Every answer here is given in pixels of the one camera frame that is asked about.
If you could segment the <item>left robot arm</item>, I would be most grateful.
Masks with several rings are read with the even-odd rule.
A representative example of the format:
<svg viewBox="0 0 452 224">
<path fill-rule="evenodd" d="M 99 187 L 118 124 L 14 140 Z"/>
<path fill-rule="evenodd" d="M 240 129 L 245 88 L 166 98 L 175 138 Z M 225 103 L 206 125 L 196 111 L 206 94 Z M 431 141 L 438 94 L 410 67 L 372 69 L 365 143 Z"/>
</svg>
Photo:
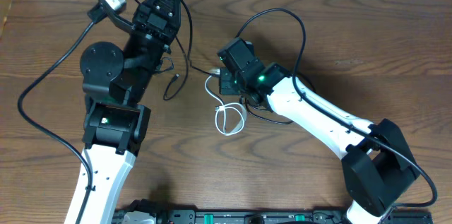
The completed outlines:
<svg viewBox="0 0 452 224">
<path fill-rule="evenodd" d="M 83 124 L 85 163 L 66 223 L 111 223 L 120 191 L 148 128 L 150 109 L 140 105 L 164 53 L 181 25 L 181 0 L 145 0 L 132 20 L 120 16 L 125 0 L 97 0 L 88 17 L 109 18 L 129 34 L 124 48 L 96 42 L 81 55 L 87 114 Z"/>
</svg>

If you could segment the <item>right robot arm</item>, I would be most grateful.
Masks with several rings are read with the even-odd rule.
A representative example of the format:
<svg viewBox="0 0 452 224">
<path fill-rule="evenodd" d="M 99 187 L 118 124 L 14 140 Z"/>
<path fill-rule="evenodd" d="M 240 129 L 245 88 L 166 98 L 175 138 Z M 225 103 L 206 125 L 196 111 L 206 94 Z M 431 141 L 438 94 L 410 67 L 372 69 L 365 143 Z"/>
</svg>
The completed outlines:
<svg viewBox="0 0 452 224">
<path fill-rule="evenodd" d="M 349 223 L 380 223 L 420 173 L 400 128 L 374 124 L 329 103 L 279 64 L 265 66 L 254 46 L 236 37 L 218 51 L 224 67 L 220 92 L 286 117 L 315 136 L 340 159 L 353 202 Z"/>
</svg>

